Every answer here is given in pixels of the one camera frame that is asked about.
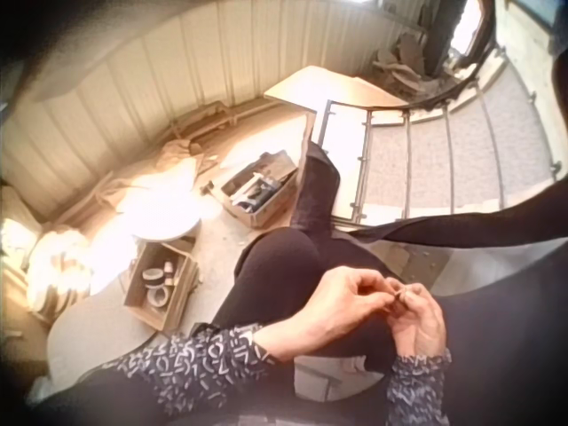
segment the metal panel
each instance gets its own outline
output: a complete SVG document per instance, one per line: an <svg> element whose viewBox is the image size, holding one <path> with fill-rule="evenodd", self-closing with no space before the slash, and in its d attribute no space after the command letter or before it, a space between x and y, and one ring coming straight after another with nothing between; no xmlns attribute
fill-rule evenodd
<svg viewBox="0 0 568 426"><path fill-rule="evenodd" d="M420 6L403 3L398 17L414 20ZM4 131L12 163L3 178L52 216L176 116L251 100L310 64L363 72L377 49L417 34L387 15L327 0L218 0L182 12L97 59L63 96L18 105Z"/></svg>

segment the open box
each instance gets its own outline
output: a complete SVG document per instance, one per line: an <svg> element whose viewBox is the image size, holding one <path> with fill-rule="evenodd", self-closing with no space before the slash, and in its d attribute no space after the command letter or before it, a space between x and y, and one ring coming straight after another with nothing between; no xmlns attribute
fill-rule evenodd
<svg viewBox="0 0 568 426"><path fill-rule="evenodd" d="M166 260L174 266L173 286L169 286L171 296L165 306L156 308L146 298L148 289L142 272L150 268L162 268ZM198 280L197 274L197 263L189 253L166 242L147 242L132 269L124 306L156 330L175 329L184 313L187 297Z"/></svg>
<svg viewBox="0 0 568 426"><path fill-rule="evenodd" d="M247 212L240 205L233 205L232 197L251 181L255 174L261 174L282 185L254 212ZM264 153L250 163L221 187L223 206L242 223L251 228L261 228L294 195L297 189L297 167L286 151L276 154Z"/></svg>

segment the gray panel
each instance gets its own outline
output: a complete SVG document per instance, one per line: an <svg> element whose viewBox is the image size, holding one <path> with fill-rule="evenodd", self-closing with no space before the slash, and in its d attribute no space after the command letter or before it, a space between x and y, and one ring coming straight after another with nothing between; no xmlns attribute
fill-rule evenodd
<svg viewBox="0 0 568 426"><path fill-rule="evenodd" d="M525 88L509 65L484 94L499 150L506 195L551 177L544 132Z"/></svg>
<svg viewBox="0 0 568 426"><path fill-rule="evenodd" d="M454 148L455 207L499 199L491 134L478 99L449 115Z"/></svg>
<svg viewBox="0 0 568 426"><path fill-rule="evenodd" d="M406 194L406 128L375 127L365 203L404 207Z"/></svg>
<svg viewBox="0 0 568 426"><path fill-rule="evenodd" d="M446 122L412 124L411 208L450 207L450 157Z"/></svg>

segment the black leggings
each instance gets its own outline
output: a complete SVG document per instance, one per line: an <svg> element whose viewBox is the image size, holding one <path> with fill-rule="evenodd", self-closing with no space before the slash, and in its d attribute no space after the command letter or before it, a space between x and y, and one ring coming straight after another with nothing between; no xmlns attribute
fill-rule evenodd
<svg viewBox="0 0 568 426"><path fill-rule="evenodd" d="M490 286L438 297L454 360L444 398L452 424L535 424L557 415L568 397L566 262L564 245ZM349 241L292 228L268 233L243 253L235 285L214 323L231 327L283 320L304 306L326 270L342 264L392 275L379 259ZM395 351L389 329L372 318L320 354L367 355L367 368L388 372ZM288 387L293 384L290 370L280 379ZM349 415L368 419L384 412L384 388L379 383L375 392L329 408L348 407ZM371 423L380 424L377 420Z"/></svg>

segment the patterned sleeve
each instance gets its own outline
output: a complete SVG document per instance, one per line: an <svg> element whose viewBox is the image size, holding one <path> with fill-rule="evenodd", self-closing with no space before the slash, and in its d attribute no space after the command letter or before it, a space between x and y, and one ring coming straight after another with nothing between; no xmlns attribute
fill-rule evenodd
<svg viewBox="0 0 568 426"><path fill-rule="evenodd" d="M444 372L451 362L448 349L440 357L397 357L387 390L387 425L449 425L442 414L442 397Z"/></svg>
<svg viewBox="0 0 568 426"><path fill-rule="evenodd" d="M174 335L102 366L141 376L154 386L166 414L187 414L200 406L220 408L232 393L265 375L276 360L253 341L258 325L218 329L200 325L191 337Z"/></svg>

